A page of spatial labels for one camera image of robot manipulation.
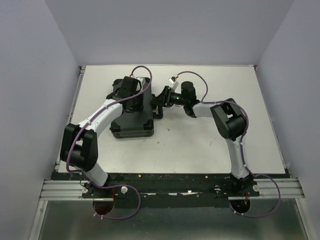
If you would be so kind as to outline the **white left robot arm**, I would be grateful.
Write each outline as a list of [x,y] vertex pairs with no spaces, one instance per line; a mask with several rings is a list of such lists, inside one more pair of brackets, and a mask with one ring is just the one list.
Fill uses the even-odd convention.
[[93,182],[93,191],[101,198],[110,194],[111,185],[108,173],[98,163],[98,138],[121,115],[144,110],[144,93],[151,88],[151,80],[132,74],[115,80],[113,91],[90,117],[64,128],[60,160],[65,162],[67,172],[82,173]]

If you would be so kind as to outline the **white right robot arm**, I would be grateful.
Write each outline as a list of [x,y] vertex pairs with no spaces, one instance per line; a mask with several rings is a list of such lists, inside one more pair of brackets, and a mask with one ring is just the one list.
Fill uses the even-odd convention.
[[162,92],[152,97],[151,103],[158,107],[170,108],[183,106],[184,112],[191,118],[212,118],[218,133],[225,139],[230,162],[230,191],[241,196],[253,181],[245,161],[244,137],[248,130],[248,116],[233,98],[218,102],[201,102],[197,99],[192,82],[181,84],[181,93],[165,86]]

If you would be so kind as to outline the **black poker chip case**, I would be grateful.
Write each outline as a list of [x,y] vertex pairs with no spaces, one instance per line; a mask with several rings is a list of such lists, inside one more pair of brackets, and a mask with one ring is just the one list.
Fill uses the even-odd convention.
[[163,108],[151,104],[155,97],[149,87],[141,97],[143,111],[123,113],[110,124],[110,131],[117,139],[151,137],[154,134],[154,120],[163,118]]

